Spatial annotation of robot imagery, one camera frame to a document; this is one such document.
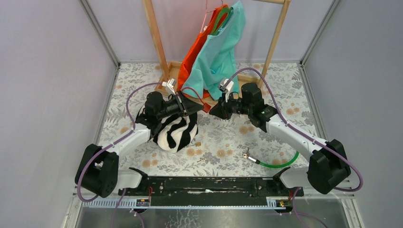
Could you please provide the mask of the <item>red cable lock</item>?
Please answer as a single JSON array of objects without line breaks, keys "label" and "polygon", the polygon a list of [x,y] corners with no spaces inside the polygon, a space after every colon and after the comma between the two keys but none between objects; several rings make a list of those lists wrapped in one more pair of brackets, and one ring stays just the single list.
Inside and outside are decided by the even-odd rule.
[{"label": "red cable lock", "polygon": [[205,101],[203,101],[203,99],[200,97],[200,95],[193,88],[191,88],[191,87],[183,87],[181,89],[182,92],[184,92],[185,90],[193,91],[195,93],[195,95],[197,96],[197,98],[199,99],[199,101],[203,104],[203,111],[205,113],[209,113],[209,111],[211,109],[211,106],[208,103],[206,103]]}]

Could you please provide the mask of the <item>brass padlock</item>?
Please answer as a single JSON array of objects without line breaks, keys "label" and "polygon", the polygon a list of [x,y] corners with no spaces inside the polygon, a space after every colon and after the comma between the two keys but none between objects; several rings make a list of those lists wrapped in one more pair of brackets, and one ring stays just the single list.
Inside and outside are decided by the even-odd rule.
[{"label": "brass padlock", "polygon": [[199,147],[199,146],[201,146],[201,142],[196,142],[196,143],[192,143],[192,144],[187,145],[188,148]]}]

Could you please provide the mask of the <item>green cable lock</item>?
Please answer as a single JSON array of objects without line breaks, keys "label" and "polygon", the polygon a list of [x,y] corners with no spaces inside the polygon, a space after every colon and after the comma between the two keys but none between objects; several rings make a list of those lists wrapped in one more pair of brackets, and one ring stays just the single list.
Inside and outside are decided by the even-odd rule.
[{"label": "green cable lock", "polygon": [[257,165],[260,165],[260,166],[263,166],[263,167],[266,167],[266,168],[282,169],[282,168],[286,168],[286,167],[291,166],[291,165],[297,160],[297,158],[299,157],[299,155],[300,155],[300,153],[299,153],[299,152],[296,152],[296,153],[294,154],[294,156],[293,156],[290,160],[285,159],[285,160],[283,160],[283,161],[280,161],[280,160],[276,161],[276,159],[274,159],[271,163],[268,163],[268,162],[263,162],[263,161],[261,161],[261,160],[255,158],[255,157],[253,157],[253,156],[249,153],[249,148],[248,148],[248,149],[246,150],[246,152],[242,154],[242,157],[243,157],[244,159],[247,159],[247,160],[253,162],[254,164],[257,164]]}]

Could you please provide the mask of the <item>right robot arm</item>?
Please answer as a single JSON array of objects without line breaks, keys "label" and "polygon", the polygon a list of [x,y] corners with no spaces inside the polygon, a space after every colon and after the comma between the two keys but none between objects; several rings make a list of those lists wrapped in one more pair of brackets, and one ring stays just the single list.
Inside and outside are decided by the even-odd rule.
[{"label": "right robot arm", "polygon": [[255,127],[278,137],[308,161],[308,166],[284,168],[275,175],[277,180],[273,181],[272,188],[277,195],[284,196],[295,187],[313,187],[319,193],[328,194],[351,174],[341,142],[336,139],[329,142],[291,127],[280,118],[275,107],[265,103],[255,83],[244,84],[240,98],[224,92],[209,114],[223,120],[233,114],[247,115]]}]

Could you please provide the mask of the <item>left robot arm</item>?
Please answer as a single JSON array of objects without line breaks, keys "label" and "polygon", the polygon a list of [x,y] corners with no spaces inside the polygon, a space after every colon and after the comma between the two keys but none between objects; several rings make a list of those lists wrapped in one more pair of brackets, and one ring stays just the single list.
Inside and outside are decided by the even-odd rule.
[{"label": "left robot arm", "polygon": [[135,195],[147,191],[147,175],[137,169],[119,169],[120,161],[138,146],[153,139],[163,128],[166,117],[188,117],[203,110],[202,104],[190,100],[182,92],[167,101],[159,92],[147,95],[134,128],[107,146],[88,145],[76,173],[77,192],[84,188],[97,197],[106,198],[115,190],[130,189]]}]

